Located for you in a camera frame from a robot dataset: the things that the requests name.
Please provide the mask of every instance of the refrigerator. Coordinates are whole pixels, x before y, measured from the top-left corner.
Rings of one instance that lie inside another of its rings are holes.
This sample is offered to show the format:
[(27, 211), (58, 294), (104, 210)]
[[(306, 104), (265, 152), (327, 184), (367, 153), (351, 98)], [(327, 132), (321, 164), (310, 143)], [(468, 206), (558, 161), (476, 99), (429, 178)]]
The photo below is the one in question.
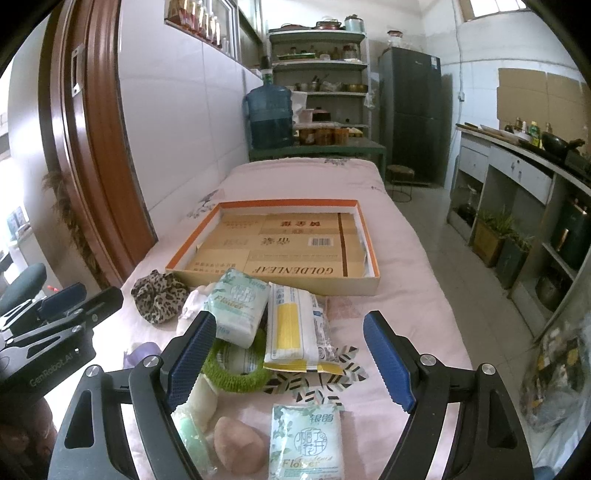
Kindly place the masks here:
[(379, 59), (380, 143), (387, 164), (415, 171), (418, 183), (442, 184), (441, 62), (437, 57), (388, 48)]

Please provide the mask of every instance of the bed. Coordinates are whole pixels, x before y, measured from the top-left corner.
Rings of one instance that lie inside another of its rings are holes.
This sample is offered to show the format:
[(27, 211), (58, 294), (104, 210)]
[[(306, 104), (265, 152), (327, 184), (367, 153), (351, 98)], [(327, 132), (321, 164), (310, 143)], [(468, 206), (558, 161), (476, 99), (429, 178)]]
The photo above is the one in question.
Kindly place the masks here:
[[(408, 337), (419, 353), (432, 353), (453, 367), (471, 368), (471, 364), (452, 308), (431, 270), (427, 255), (414, 230), (387, 195), (378, 169), (371, 162), (289, 158), (234, 168), (219, 188), (161, 239), (137, 266), (122, 287), (123, 308), (95, 329), (97, 356), (93, 363), (103, 366), (105, 371), (120, 369), (122, 353), (132, 342), (152, 341), (164, 348), (175, 335), (176, 322), (155, 327), (139, 315), (131, 298), (131, 288), (138, 278), (153, 269), (164, 271), (164, 266), (195, 228), (201, 215), (206, 215), (220, 201), (280, 198), (356, 199), (361, 204), (378, 259), (381, 282), (373, 297), (329, 298), (329, 320), (334, 344), (357, 347), (355, 362), (363, 367), (367, 377), (339, 393), (345, 410), (342, 419), (346, 477), (375, 480), (391, 456), (408, 416), (391, 401), (365, 345), (364, 315), (380, 310), (393, 330)], [(64, 400), (71, 397), (80, 375), (73, 375), (48, 396), (56, 424), (67, 407)], [(257, 429), (268, 442), (273, 404), (294, 402), (289, 393), (221, 393), (216, 417), (242, 420)], [(130, 407), (124, 406), (124, 416), (140, 478), (150, 479), (152, 473)], [(430, 479), (441, 478), (456, 418), (457, 405), (450, 405), (429, 472)], [(249, 478), (262, 480), (267, 475), (264, 468)], [(220, 467), (216, 478), (239, 477)]]

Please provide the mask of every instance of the leopard print scrunchie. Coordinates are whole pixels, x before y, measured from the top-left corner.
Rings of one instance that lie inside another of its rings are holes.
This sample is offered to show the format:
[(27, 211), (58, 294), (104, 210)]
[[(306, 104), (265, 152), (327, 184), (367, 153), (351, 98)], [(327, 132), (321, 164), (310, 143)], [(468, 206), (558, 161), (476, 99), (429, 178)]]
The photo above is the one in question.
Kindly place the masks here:
[(157, 325), (181, 313), (189, 289), (172, 273), (162, 274), (152, 270), (150, 275), (135, 282), (131, 295), (139, 314)]

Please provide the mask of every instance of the potted plant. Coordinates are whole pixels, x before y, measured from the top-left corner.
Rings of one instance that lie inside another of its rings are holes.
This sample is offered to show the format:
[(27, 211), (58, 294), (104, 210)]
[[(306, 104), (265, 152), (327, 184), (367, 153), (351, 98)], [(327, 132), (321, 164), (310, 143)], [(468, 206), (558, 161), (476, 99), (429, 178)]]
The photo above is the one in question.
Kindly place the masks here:
[(511, 288), (531, 250), (533, 237), (524, 237), (513, 230), (505, 239), (496, 264), (496, 276), (503, 288)]
[(473, 252), (487, 267), (494, 267), (503, 248), (505, 238), (513, 230), (513, 217), (505, 213), (478, 212)]

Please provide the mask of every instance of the green plant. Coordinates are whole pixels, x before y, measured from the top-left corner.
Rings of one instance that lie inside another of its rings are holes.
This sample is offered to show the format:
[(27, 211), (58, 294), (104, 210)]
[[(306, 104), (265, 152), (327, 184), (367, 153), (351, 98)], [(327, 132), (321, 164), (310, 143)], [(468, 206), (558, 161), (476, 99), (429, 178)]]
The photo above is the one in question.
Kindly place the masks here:
[(480, 210), (478, 212), (478, 219), (486, 226), (488, 226), (493, 232), (495, 232), (501, 238), (510, 236), (513, 232), (513, 217), (505, 213), (505, 209), (499, 213), (493, 213), (488, 210)]
[(513, 230), (509, 234), (509, 238), (515, 242), (520, 250), (529, 252), (531, 250), (531, 243), (534, 240), (533, 236), (522, 236), (519, 232)]

